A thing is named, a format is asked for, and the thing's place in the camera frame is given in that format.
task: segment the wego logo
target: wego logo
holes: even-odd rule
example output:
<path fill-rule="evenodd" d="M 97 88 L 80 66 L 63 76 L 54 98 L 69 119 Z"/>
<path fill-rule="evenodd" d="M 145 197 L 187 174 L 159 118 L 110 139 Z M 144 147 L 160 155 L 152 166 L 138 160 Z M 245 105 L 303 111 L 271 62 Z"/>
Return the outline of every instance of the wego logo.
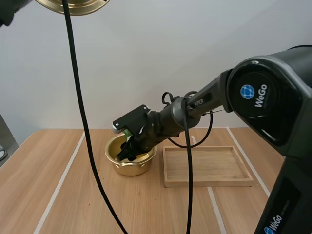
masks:
<path fill-rule="evenodd" d="M 273 218 L 273 222 L 270 222 L 269 227 L 265 227 L 264 231 L 266 234 L 275 234 L 275 231 L 278 229 L 279 224 L 282 221 L 282 217 L 277 215 Z"/>

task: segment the table surface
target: table surface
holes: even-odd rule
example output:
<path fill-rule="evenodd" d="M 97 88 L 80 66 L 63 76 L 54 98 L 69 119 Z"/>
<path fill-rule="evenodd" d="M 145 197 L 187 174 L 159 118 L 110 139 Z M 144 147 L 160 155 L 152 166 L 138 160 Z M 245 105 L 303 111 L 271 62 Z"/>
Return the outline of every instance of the table surface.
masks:
<path fill-rule="evenodd" d="M 172 144 L 159 145 L 149 171 L 126 177 L 105 156 L 112 131 L 90 131 L 102 185 L 128 233 L 185 233 L 188 188 L 164 187 L 162 147 Z M 191 129 L 192 140 L 206 131 Z M 283 158 L 250 128 L 213 128 L 203 145 L 234 146 L 255 183 L 194 188 L 191 233 L 254 233 Z M 37 131 L 0 168 L 0 233 L 122 233 L 93 177 L 83 130 Z"/>

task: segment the robotic arm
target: robotic arm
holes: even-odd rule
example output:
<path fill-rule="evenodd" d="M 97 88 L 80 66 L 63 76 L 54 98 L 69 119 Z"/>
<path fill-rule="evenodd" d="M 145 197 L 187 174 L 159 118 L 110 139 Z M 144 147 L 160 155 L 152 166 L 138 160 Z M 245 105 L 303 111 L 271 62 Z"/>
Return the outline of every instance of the robotic arm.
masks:
<path fill-rule="evenodd" d="M 136 159 L 222 105 L 286 157 L 255 233 L 312 231 L 312 47 L 249 58 L 221 73 L 192 97 L 175 97 L 161 112 L 141 105 L 113 122 L 115 133 L 132 133 L 119 160 Z"/>

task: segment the gold pot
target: gold pot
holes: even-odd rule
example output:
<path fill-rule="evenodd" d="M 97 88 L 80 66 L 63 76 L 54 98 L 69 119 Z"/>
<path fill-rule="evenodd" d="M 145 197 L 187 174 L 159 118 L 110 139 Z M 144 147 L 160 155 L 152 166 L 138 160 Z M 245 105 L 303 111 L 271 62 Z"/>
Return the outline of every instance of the gold pot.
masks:
<path fill-rule="evenodd" d="M 107 158 L 113 163 L 115 171 L 124 176 L 137 176 L 146 172 L 151 164 L 154 155 L 157 152 L 155 146 L 150 152 L 138 155 L 136 160 L 130 162 L 127 159 L 123 161 L 117 160 L 117 154 L 121 151 L 120 146 L 127 139 L 125 134 L 118 135 L 112 138 L 105 146 L 105 154 Z"/>

